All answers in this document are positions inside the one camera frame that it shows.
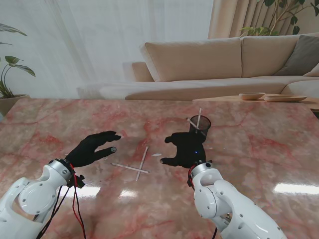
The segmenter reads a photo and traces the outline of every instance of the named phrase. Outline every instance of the wooden stick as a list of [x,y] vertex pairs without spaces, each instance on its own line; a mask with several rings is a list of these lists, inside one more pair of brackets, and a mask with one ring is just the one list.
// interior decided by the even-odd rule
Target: wooden stick
[[139,173],[142,172],[142,173],[150,173],[148,171],[145,171],[145,170],[141,170],[141,169],[137,169],[137,168],[132,168],[130,166],[125,166],[125,165],[121,165],[121,164],[118,164],[118,163],[111,163],[113,166],[118,166],[118,167],[122,167],[122,168],[127,168],[127,169],[131,169],[131,170],[135,170],[135,171],[138,171]]
[[189,118],[186,118],[186,120],[187,120],[192,126],[194,126],[195,129],[199,130],[199,132],[201,132],[201,134],[202,134],[203,136],[206,137],[206,135],[205,135],[202,131],[200,131],[200,129],[199,129]]
[[199,108],[199,114],[198,114],[198,118],[197,118],[197,128],[198,128],[198,126],[199,126],[200,113],[201,113],[201,108]]
[[[145,149],[145,151],[144,151],[143,158],[142,158],[142,161],[141,161],[141,164],[140,164],[140,170],[141,170],[142,167],[143,167],[143,163],[144,163],[144,160],[145,160],[146,152],[148,151],[148,149],[149,149],[149,147],[146,146],[146,149]],[[140,172],[138,172],[135,181],[138,181],[139,176],[140,176]]]

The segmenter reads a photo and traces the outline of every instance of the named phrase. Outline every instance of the plant pot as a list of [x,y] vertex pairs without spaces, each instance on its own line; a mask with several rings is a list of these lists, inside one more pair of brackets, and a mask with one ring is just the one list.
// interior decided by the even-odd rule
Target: plant pot
[[5,116],[14,104],[23,98],[30,98],[29,95],[16,95],[14,98],[0,98],[0,113]]

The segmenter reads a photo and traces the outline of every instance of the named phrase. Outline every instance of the gray cushion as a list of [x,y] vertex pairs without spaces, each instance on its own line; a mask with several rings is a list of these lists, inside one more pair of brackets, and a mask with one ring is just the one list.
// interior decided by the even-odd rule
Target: gray cushion
[[302,76],[319,63],[319,37],[301,35],[293,53],[275,76]]

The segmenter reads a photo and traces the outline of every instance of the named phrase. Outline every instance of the coffee table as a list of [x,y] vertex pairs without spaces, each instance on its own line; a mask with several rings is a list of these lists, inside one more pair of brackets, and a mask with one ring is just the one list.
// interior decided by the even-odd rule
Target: coffee table
[[[283,96],[278,94],[265,94],[263,97],[261,97],[258,100],[255,101],[244,101],[240,99],[240,97],[237,96],[221,96],[221,97],[215,97],[215,98],[205,98],[205,99],[196,99],[194,101],[227,101],[227,102],[258,102],[258,103],[278,103],[278,102],[266,102],[264,101],[264,98],[266,96]],[[305,100],[300,101],[300,103],[305,104],[309,109],[311,109],[313,112],[319,112],[319,98],[313,98],[313,97],[307,97]]]
[[[204,143],[223,178],[263,208],[289,239],[319,235],[319,122],[303,104],[108,100],[19,100],[0,123],[0,197],[20,177],[37,178],[87,135],[123,136],[103,147],[117,153],[76,172],[90,239],[211,238],[215,226],[198,215],[187,169],[160,164],[176,148],[165,137],[188,131],[186,117],[202,108],[212,122]],[[150,174],[114,167],[139,167]],[[82,238],[68,194],[45,239]]]

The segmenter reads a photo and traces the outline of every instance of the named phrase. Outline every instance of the white robotic arm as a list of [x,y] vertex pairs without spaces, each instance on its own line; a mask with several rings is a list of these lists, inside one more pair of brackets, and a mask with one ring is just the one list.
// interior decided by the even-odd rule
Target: white robotic arm
[[[67,185],[71,177],[67,167],[52,160],[44,166],[40,178],[17,180],[0,199],[1,238],[35,239],[51,216],[58,200],[57,189]],[[23,213],[17,212],[15,204]]]
[[[287,239],[275,221],[223,180],[211,163],[197,165],[190,174],[199,214],[213,220],[223,239]],[[53,160],[44,166],[40,178],[17,180],[0,199],[1,238],[35,239],[58,200],[57,189],[71,177],[63,163]],[[24,215],[14,209],[15,203]]]
[[268,214],[212,166],[206,162],[192,169],[194,199],[198,213],[213,220],[223,239],[287,239]]

